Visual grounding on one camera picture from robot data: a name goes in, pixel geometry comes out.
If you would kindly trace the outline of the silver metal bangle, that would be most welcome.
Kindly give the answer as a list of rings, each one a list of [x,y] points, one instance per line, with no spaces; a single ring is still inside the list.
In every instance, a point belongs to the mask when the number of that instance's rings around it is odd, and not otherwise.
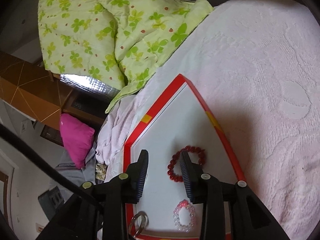
[[[148,226],[149,224],[149,218],[146,212],[139,211],[137,214],[135,214],[129,223],[128,227],[128,233],[132,237],[139,236],[143,230]]]

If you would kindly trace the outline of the small floral pouch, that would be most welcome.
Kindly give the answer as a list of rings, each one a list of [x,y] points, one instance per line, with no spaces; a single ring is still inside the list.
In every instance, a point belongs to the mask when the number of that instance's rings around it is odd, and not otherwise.
[[[97,180],[104,181],[106,178],[107,165],[96,163],[95,165],[95,177]]]

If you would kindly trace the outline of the grey blanket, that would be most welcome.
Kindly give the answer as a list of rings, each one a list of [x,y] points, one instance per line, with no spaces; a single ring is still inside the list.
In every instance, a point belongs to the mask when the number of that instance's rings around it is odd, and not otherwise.
[[[92,148],[89,150],[85,158],[85,166],[81,169],[76,168],[75,163],[71,160],[69,153],[67,152],[67,150],[64,150],[62,157],[60,158],[59,164],[57,165],[55,170],[75,185],[80,186],[82,183],[86,181],[90,181],[93,184],[96,184],[96,148],[97,143],[93,142]]]

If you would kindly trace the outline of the red shallow cardboard tray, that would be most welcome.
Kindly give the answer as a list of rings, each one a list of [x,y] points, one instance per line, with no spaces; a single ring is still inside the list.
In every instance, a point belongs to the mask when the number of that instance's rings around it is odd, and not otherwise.
[[[137,161],[141,150],[149,153],[143,195],[127,206],[127,218],[139,211],[149,224],[139,239],[198,239],[202,205],[190,204],[179,165],[181,150],[193,163],[219,181],[235,184],[245,176],[212,111],[190,80],[176,76],[154,100],[124,145],[123,166]]]

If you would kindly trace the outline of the magenta pillow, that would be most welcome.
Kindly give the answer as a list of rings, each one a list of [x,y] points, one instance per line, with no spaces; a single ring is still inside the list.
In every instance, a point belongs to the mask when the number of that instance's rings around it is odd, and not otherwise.
[[[63,113],[60,116],[60,134],[63,146],[76,168],[82,169],[92,147],[95,130],[77,118]]]

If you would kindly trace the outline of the silver foil insulation panel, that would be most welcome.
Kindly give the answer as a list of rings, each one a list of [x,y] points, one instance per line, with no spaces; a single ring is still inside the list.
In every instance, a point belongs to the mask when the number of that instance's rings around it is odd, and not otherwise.
[[[60,81],[104,102],[110,103],[120,90],[90,76],[61,74]]]

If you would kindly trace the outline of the pale pink bed cover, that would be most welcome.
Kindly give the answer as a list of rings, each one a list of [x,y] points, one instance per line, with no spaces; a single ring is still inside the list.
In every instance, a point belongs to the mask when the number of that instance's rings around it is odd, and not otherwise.
[[[124,141],[178,75],[199,91],[251,189],[291,239],[319,222],[319,24],[293,0],[217,6],[104,123],[96,158],[120,174]]]

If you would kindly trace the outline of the brown wooden wardrobe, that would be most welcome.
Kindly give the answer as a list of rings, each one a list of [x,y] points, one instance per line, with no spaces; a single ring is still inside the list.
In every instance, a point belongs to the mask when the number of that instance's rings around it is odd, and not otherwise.
[[[36,64],[1,52],[1,99],[56,130],[72,87]]]

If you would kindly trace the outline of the green clover pattern quilt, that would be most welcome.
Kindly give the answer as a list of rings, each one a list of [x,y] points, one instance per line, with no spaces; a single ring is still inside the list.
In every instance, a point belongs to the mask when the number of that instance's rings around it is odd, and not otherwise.
[[[142,89],[212,11],[207,0],[39,0],[44,67],[111,86],[113,107]]]

